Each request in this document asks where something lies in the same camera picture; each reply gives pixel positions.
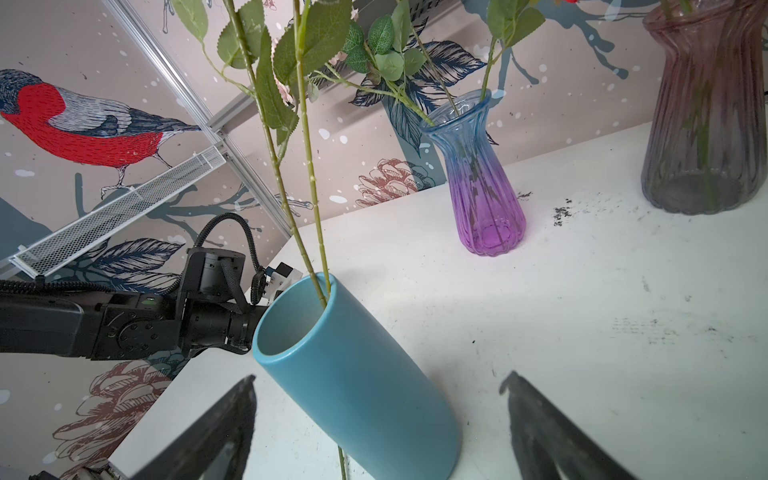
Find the mauve glass vase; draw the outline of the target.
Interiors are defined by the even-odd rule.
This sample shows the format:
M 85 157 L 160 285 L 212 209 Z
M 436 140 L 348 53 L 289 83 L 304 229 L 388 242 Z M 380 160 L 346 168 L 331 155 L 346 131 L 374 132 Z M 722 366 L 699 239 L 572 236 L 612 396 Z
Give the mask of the mauve glass vase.
M 764 1 L 663 1 L 644 18 L 665 53 L 641 174 L 654 207 L 716 214 L 766 181 L 766 19 Z

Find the pink rose stem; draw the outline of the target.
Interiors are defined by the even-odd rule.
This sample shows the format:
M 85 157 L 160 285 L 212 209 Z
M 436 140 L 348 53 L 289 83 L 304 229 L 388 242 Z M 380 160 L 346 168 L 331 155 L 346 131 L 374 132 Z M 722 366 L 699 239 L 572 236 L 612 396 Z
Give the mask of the pink rose stem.
M 373 21 L 363 29 L 357 14 L 351 14 L 350 26 L 341 50 L 310 76 L 312 88 L 319 80 L 342 84 L 374 96 L 388 97 L 415 113 L 432 126 L 434 122 L 424 109 L 410 98 L 408 82 L 431 61 L 424 47 L 410 48 L 410 40 L 418 41 L 407 1 L 397 1 L 394 10 Z M 337 69 L 342 63 L 370 82 L 368 86 L 345 79 Z

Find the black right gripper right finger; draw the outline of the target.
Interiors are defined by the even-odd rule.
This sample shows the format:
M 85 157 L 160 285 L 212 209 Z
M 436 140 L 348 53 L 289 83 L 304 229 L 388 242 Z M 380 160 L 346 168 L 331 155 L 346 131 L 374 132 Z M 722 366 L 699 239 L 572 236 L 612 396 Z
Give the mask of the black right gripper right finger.
M 511 446 L 523 479 L 632 479 L 527 379 L 513 371 L 508 395 Z

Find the blue purple glass vase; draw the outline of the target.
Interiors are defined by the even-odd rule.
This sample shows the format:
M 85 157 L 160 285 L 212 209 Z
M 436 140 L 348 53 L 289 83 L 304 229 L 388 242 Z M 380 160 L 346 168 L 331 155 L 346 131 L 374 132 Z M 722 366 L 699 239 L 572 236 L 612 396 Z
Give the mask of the blue purple glass vase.
M 496 257 L 522 240 L 526 219 L 486 132 L 491 96 L 474 90 L 431 114 L 421 130 L 442 154 L 461 243 Z

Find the teal ceramic vase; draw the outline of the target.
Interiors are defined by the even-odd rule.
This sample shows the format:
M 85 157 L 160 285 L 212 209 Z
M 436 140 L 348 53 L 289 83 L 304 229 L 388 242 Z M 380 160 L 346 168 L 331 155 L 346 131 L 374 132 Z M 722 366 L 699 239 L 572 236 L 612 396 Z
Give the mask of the teal ceramic vase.
M 321 302 L 303 278 L 260 320 L 253 355 L 374 479 L 447 479 L 460 426 L 436 385 L 336 278 Z

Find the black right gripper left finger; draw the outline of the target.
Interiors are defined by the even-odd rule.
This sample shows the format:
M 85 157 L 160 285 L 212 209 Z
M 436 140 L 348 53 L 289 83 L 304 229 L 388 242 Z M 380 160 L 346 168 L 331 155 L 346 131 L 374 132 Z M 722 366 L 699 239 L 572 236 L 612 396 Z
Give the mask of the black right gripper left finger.
M 257 411 L 254 380 L 249 375 L 235 384 L 133 477 L 241 480 Z

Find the small red rose stem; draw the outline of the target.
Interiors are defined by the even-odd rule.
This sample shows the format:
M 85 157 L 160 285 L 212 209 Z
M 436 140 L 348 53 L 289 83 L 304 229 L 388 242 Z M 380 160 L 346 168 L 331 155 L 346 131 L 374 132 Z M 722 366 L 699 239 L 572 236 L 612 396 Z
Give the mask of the small red rose stem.
M 351 23 L 352 3 L 293 1 L 291 5 L 292 19 L 275 47 L 273 67 L 277 80 L 289 88 L 298 108 L 322 271 L 317 274 L 314 268 L 310 267 L 309 273 L 316 287 L 321 309 L 326 310 L 332 287 L 322 229 L 308 103 L 315 93 L 312 83 L 315 71 L 322 68 L 342 49 Z

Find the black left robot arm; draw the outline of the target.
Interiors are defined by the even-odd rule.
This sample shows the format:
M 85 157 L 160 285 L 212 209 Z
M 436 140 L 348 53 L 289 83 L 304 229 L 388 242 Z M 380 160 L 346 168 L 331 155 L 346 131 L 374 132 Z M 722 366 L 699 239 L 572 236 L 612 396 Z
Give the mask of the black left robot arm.
M 1 283 L 1 350 L 93 361 L 147 359 L 209 348 L 243 355 L 266 309 L 267 269 L 255 267 L 251 290 L 240 281 L 246 257 L 194 248 L 177 286 L 162 294 L 112 290 L 88 282 Z

